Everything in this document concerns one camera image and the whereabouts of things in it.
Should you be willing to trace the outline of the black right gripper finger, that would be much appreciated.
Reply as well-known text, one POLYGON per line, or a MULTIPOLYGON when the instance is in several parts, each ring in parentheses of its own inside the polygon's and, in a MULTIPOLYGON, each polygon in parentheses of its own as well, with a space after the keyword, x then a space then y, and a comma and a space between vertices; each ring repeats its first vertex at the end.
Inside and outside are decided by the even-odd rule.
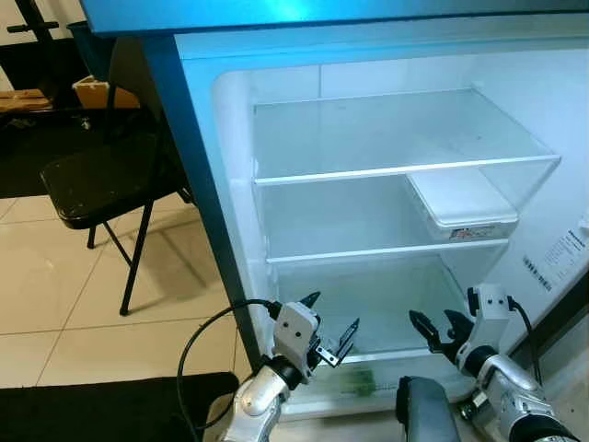
POLYGON ((474 330, 474 321, 469 319, 466 313, 455 311, 452 308, 446 309, 445 316, 450 324, 450 330, 447 332, 447 337, 451 340, 450 348, 458 349, 468 341, 468 337, 474 330))
POLYGON ((434 327, 433 321, 425 313, 420 311, 410 311, 410 323, 424 337, 426 348, 431 354, 441 354, 447 357, 447 346, 442 343, 439 337, 439 331, 434 327))

